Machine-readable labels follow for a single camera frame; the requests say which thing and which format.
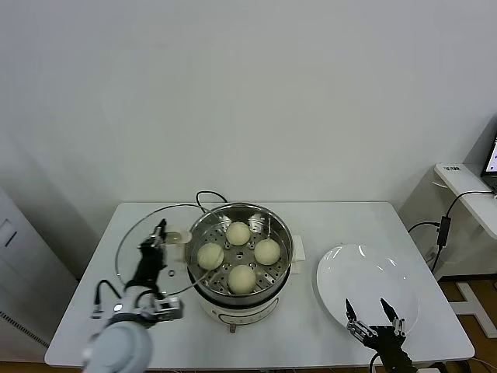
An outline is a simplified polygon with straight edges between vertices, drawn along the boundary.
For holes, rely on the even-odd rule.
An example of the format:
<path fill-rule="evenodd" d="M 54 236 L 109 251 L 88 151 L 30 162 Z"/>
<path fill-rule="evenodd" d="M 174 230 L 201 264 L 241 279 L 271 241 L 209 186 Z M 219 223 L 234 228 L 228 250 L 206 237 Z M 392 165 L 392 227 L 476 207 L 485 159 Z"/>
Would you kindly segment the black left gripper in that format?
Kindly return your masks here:
<path fill-rule="evenodd" d="M 139 246 L 141 259 L 131 279 L 131 286 L 141 286 L 158 290 L 158 276 L 165 268 L 165 253 L 162 248 L 154 248 L 165 242 L 167 221 L 163 218 L 154 228 L 151 237 L 147 237 Z"/>

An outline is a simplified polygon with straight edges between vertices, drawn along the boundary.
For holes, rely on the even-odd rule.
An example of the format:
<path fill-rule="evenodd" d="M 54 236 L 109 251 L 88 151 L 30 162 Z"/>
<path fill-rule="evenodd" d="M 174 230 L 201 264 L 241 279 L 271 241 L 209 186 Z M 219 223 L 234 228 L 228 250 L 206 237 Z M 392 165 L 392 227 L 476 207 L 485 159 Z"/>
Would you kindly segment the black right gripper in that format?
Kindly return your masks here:
<path fill-rule="evenodd" d="M 369 329 L 358 320 L 349 299 L 345 299 L 347 330 L 355 338 L 364 338 L 364 345 L 375 350 L 385 368 L 413 368 L 412 360 L 403 351 L 405 342 L 405 320 L 400 318 L 394 308 L 383 298 L 381 306 L 392 326 L 371 326 L 374 331 L 369 336 Z"/>

